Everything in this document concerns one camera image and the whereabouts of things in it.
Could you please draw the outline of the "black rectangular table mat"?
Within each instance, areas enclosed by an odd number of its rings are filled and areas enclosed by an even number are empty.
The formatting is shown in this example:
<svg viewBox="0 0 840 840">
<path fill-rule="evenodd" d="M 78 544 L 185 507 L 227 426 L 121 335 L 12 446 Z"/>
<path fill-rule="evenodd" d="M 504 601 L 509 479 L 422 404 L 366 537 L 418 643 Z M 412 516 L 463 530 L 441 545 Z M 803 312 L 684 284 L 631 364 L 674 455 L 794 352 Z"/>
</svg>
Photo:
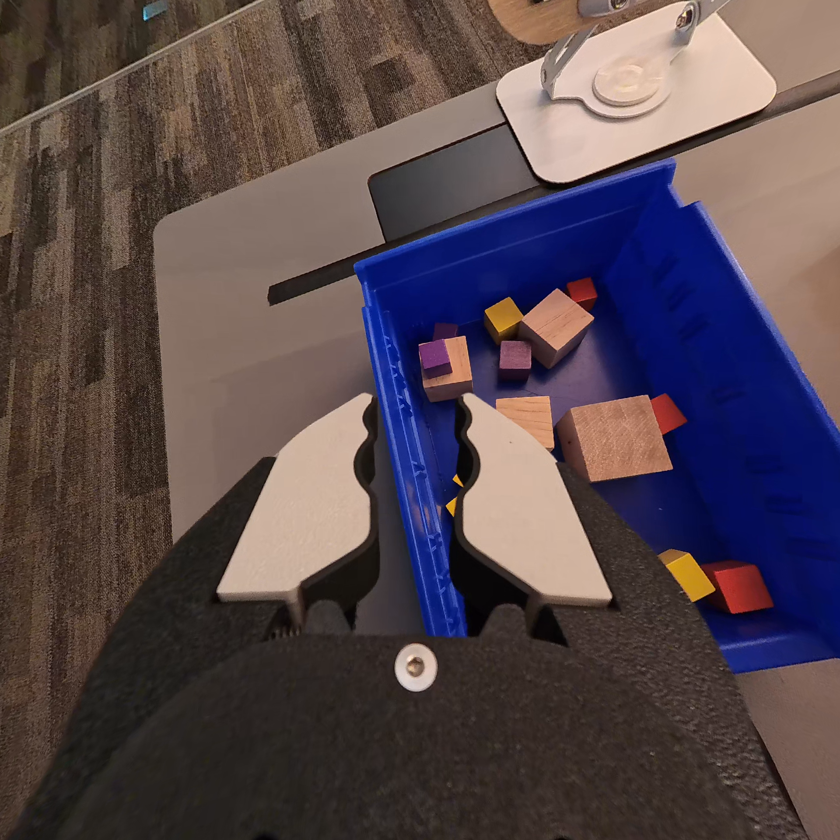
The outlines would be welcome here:
<svg viewBox="0 0 840 840">
<path fill-rule="evenodd" d="M 368 187 L 392 242 L 540 183 L 503 123 L 374 173 Z"/>
</svg>

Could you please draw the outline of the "blue plastic box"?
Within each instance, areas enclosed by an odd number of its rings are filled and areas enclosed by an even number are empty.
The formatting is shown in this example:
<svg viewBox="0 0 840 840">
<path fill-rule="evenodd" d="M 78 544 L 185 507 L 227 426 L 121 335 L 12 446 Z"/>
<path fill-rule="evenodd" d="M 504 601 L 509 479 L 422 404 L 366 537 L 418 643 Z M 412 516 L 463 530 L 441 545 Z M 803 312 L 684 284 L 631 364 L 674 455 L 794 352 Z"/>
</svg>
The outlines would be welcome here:
<svg viewBox="0 0 840 840">
<path fill-rule="evenodd" d="M 553 414 L 667 394 L 687 423 L 665 436 L 673 469 L 598 492 L 652 549 L 755 565 L 773 608 L 700 611 L 731 670 L 838 657 L 838 430 L 676 163 L 645 165 L 358 261 L 371 366 L 423 624 L 465 636 L 448 547 L 458 447 L 455 403 L 432 403 L 418 345 L 438 322 L 466 337 L 474 392 L 550 397 Z M 504 388 L 485 310 L 528 312 L 590 277 L 581 344 L 525 386 Z"/>
</svg>

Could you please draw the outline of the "rounded wooden display board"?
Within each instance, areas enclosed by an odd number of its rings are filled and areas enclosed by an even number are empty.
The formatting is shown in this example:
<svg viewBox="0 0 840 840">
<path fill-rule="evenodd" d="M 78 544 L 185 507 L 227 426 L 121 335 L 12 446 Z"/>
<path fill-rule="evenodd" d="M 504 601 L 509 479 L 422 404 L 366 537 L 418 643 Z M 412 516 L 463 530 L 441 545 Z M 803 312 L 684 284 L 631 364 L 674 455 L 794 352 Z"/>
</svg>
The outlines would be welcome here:
<svg viewBox="0 0 840 840">
<path fill-rule="evenodd" d="M 560 39 L 597 26 L 597 17 L 583 17 L 577 1 L 488 1 L 500 26 L 517 41 L 551 46 Z"/>
</svg>

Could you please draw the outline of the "white tablet stand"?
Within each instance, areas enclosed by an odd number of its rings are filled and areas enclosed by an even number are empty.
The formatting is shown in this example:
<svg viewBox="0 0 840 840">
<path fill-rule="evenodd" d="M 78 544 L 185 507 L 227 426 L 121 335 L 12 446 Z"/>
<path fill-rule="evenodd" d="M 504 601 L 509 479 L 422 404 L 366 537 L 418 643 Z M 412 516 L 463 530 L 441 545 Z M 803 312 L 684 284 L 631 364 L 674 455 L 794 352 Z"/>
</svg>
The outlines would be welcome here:
<svg viewBox="0 0 840 840">
<path fill-rule="evenodd" d="M 756 114 L 777 87 L 721 19 L 728 2 L 676 2 L 597 34 L 557 38 L 508 72 L 497 101 L 532 172 L 578 182 Z"/>
</svg>

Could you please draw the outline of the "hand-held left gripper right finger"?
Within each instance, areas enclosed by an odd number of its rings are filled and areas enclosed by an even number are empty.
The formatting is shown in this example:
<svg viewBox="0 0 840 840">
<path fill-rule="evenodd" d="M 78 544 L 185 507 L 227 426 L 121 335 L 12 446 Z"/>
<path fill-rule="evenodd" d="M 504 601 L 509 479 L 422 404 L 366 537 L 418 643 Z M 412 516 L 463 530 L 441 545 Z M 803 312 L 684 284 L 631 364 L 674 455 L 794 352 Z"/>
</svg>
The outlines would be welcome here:
<svg viewBox="0 0 840 840">
<path fill-rule="evenodd" d="M 603 610 L 613 592 L 560 464 L 528 430 L 473 393 L 455 405 L 458 492 L 450 579 L 477 623 L 520 607 Z"/>
</svg>

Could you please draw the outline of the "pile of coloured wooden cubes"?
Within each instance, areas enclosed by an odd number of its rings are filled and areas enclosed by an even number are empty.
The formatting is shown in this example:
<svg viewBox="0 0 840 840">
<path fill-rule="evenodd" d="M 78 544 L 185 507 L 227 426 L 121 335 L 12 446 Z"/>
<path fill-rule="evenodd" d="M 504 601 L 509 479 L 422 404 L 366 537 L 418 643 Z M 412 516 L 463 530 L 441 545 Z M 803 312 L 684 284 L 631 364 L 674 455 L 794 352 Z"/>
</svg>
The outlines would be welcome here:
<svg viewBox="0 0 840 840">
<path fill-rule="evenodd" d="M 499 347 L 498 377 L 525 382 L 543 351 L 553 349 L 553 321 L 569 315 L 571 327 L 583 325 L 577 309 L 590 312 L 597 300 L 592 278 L 570 282 L 566 292 L 552 291 L 522 316 L 509 297 L 486 310 L 485 324 Z M 466 338 L 451 323 L 437 323 L 432 339 L 418 345 L 423 387 L 432 402 L 454 398 L 472 386 Z M 667 395 L 648 395 L 570 408 L 558 422 L 547 395 L 500 397 L 498 412 L 524 428 L 549 451 L 560 442 L 565 462 L 590 482 L 651 475 L 672 469 L 663 433 L 684 425 L 686 418 Z M 691 601 L 705 600 L 726 614 L 756 613 L 773 606 L 758 567 L 740 561 L 698 563 L 686 551 L 659 555 Z"/>
</svg>

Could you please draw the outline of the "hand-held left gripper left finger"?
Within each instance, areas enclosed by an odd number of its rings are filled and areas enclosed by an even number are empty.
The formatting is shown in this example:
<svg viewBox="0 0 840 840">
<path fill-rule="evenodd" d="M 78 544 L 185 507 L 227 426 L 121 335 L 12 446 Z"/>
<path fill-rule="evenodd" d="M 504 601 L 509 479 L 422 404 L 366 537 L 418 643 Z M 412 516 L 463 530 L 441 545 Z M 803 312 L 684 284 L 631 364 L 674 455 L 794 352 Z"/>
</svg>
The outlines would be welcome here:
<svg viewBox="0 0 840 840">
<path fill-rule="evenodd" d="M 331 601 L 354 622 L 381 568 L 378 416 L 363 392 L 284 445 L 217 586 L 220 602 L 277 602 L 301 627 L 314 604 Z"/>
</svg>

